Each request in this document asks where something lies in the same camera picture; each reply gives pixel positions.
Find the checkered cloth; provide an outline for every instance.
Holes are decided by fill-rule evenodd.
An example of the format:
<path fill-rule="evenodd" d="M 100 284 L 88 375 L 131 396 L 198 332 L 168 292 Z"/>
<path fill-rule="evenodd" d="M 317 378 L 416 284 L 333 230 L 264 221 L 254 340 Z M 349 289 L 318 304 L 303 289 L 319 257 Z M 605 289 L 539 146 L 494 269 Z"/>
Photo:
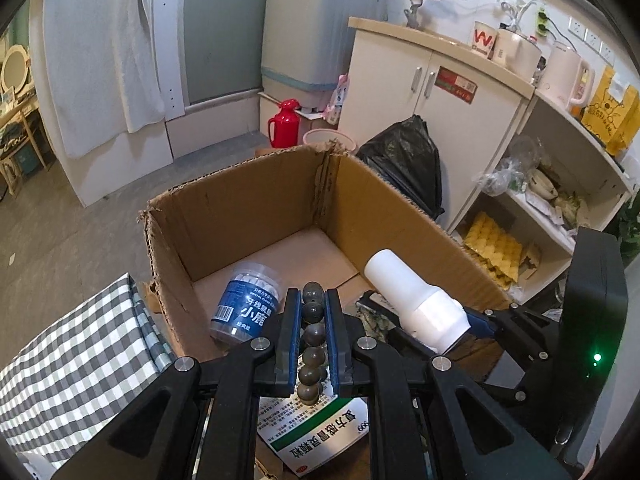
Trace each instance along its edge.
<path fill-rule="evenodd" d="M 174 359 L 125 274 L 0 372 L 0 431 L 59 468 Z"/>

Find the barcode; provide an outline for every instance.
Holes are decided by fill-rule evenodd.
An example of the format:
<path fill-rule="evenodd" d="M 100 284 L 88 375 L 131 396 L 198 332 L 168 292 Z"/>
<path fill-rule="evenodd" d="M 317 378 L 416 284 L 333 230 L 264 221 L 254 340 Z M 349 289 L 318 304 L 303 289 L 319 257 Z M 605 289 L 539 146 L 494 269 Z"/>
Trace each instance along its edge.
<path fill-rule="evenodd" d="M 224 321 L 226 323 L 231 319 L 231 314 L 233 314 L 233 312 L 234 308 L 232 306 L 220 305 L 213 319 L 219 319 L 220 321 Z"/>

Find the cabinet door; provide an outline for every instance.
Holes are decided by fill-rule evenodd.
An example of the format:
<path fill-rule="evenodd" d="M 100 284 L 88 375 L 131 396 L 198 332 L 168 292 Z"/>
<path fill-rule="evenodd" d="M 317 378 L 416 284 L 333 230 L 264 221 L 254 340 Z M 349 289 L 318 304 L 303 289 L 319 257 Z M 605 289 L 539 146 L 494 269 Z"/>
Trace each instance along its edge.
<path fill-rule="evenodd" d="M 410 117 L 430 57 L 431 50 L 358 31 L 338 129 L 362 146 L 388 126 Z"/>
<path fill-rule="evenodd" d="M 415 113 L 440 152 L 442 207 L 449 229 L 495 161 L 520 105 L 520 95 L 469 65 L 433 54 Z"/>

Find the cardboard flap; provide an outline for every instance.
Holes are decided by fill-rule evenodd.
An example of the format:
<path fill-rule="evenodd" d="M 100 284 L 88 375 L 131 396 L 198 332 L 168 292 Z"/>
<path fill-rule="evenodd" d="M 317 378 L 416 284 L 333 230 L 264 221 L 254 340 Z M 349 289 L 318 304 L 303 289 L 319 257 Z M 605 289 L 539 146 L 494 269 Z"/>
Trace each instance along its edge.
<path fill-rule="evenodd" d="M 178 186 L 150 202 L 191 280 L 247 257 L 313 222 L 324 152 L 273 153 Z"/>
<path fill-rule="evenodd" d="M 180 258 L 160 231 L 158 222 L 145 214 L 145 237 L 156 294 L 169 328 L 171 345 L 178 356 L 200 362 L 219 357 L 221 352 L 209 336 L 209 323 Z"/>
<path fill-rule="evenodd" d="M 365 164 L 341 159 L 326 233 L 360 272 L 376 252 L 391 249 L 465 306 L 508 307 L 508 297 L 443 229 Z"/>

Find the black trash bag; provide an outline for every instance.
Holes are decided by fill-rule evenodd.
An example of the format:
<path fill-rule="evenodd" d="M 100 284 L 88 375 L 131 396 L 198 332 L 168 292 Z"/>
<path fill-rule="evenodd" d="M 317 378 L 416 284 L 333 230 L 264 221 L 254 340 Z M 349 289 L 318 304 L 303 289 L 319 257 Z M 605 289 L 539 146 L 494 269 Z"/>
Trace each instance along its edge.
<path fill-rule="evenodd" d="M 392 124 L 366 142 L 357 157 L 432 219 L 444 213 L 440 155 L 420 116 Z"/>

